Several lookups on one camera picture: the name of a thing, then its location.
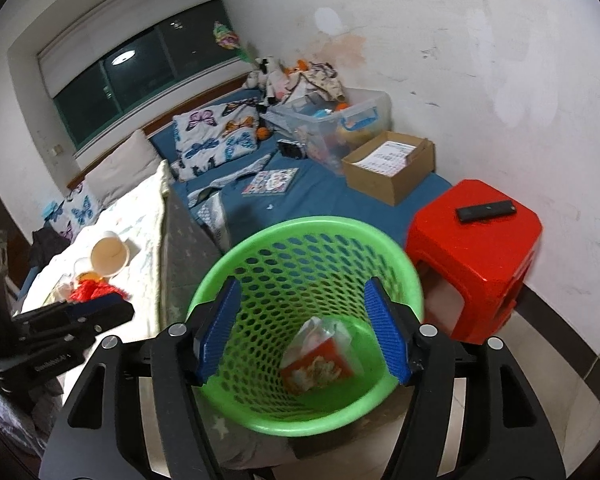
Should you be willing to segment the red mesh net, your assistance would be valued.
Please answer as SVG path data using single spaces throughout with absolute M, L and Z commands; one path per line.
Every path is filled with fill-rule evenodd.
M 110 294 L 117 294 L 124 300 L 128 300 L 130 298 L 130 295 L 127 292 L 117 288 L 117 286 L 109 284 L 104 280 L 85 280 L 79 282 L 78 286 L 73 289 L 69 295 L 69 301 L 85 302 Z

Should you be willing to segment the orange peel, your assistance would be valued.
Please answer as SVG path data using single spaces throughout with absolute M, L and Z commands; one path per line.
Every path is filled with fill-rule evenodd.
M 99 273 L 93 270 L 81 272 L 76 276 L 76 281 L 78 283 L 82 283 L 85 281 L 101 282 L 104 279 L 105 278 L 103 276 L 101 276 Z

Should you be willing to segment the plastic packaging bag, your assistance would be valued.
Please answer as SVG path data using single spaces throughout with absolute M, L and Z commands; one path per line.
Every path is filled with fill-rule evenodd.
M 347 328 L 345 322 L 334 316 L 312 316 L 304 322 L 285 349 L 279 367 L 286 368 L 298 363 L 301 358 L 327 341 L 335 344 L 335 353 L 346 362 L 352 373 L 362 373 L 362 363 L 353 349 L 353 332 Z

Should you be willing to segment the red snack bag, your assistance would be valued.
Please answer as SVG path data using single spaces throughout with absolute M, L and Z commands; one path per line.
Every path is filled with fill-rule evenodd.
M 298 344 L 290 346 L 280 361 L 279 373 L 286 390 L 297 396 L 355 375 L 346 350 L 335 337 L 314 344 L 310 350 Z

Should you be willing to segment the paper cup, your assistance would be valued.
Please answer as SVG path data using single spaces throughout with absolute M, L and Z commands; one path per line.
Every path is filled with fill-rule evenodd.
M 112 278 L 129 262 L 130 251 L 118 234 L 104 231 L 91 250 L 91 265 L 104 278 Z

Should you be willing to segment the white quilted mattress pad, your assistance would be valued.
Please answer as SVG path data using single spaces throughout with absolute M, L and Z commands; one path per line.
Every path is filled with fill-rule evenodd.
M 159 328 L 160 252 L 171 175 L 166 162 L 104 210 L 79 232 L 32 282 L 22 310 L 29 312 L 59 297 L 79 274 L 93 271 L 129 296 L 132 321 L 122 325 L 125 340 L 154 336 Z

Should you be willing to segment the butterfly print pillow left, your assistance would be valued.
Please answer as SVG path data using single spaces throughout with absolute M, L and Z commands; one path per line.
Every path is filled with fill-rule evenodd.
M 61 203 L 49 204 L 43 219 L 46 226 L 73 242 L 86 226 L 96 223 L 101 212 L 102 202 L 83 181 Z

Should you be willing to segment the butterfly print pillow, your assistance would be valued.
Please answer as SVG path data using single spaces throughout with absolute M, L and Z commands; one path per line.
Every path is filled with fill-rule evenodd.
M 171 167 L 181 182 L 193 180 L 259 147 L 255 99 L 207 105 L 175 115 L 176 159 Z
M 102 202 L 83 181 L 61 203 L 49 204 L 43 219 L 46 226 L 73 242 L 86 226 L 96 223 L 101 212 Z

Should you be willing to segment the butterfly print pillow right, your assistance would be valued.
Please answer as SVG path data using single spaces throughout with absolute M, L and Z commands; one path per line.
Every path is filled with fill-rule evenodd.
M 207 105 L 175 115 L 176 159 L 171 167 L 181 182 L 193 180 L 259 147 L 255 99 Z

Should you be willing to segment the red plastic stool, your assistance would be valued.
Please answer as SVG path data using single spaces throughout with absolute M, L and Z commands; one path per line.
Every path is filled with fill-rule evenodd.
M 511 200 L 516 214 L 460 223 L 455 209 Z M 508 321 L 536 252 L 538 215 L 480 180 L 465 179 L 416 212 L 405 251 L 414 266 L 436 272 L 464 300 L 451 337 L 481 344 Z

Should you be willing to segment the black remote control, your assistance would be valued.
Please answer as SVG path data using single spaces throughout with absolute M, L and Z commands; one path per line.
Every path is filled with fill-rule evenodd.
M 460 223 L 489 221 L 516 214 L 517 208 L 511 200 L 464 206 L 455 209 L 456 218 Z

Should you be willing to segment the dark window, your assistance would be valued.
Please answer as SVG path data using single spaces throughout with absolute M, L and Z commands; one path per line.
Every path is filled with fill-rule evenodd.
M 222 0 L 201 3 L 139 32 L 74 76 L 53 97 L 74 147 L 174 84 L 234 58 L 213 37 L 216 23 L 229 22 Z

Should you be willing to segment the black small device on bed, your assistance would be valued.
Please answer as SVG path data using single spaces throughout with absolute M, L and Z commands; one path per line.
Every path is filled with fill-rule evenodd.
M 291 141 L 289 139 L 279 139 L 276 141 L 279 153 L 286 158 L 305 159 L 306 148 L 302 143 Z

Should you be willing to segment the brown cardboard box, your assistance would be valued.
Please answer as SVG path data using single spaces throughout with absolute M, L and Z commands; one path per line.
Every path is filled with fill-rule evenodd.
M 384 131 L 342 159 L 349 188 L 389 205 L 399 205 L 436 170 L 434 142 Z

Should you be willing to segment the fox plush toy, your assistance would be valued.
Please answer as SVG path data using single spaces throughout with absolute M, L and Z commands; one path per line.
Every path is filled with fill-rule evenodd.
M 308 62 L 306 62 L 305 60 L 302 60 L 302 58 L 300 58 L 300 60 L 298 60 L 296 62 L 296 64 L 294 64 L 293 66 L 285 67 L 284 72 L 286 75 L 290 76 L 295 73 L 305 72 L 309 68 L 310 68 L 310 66 L 309 66 Z

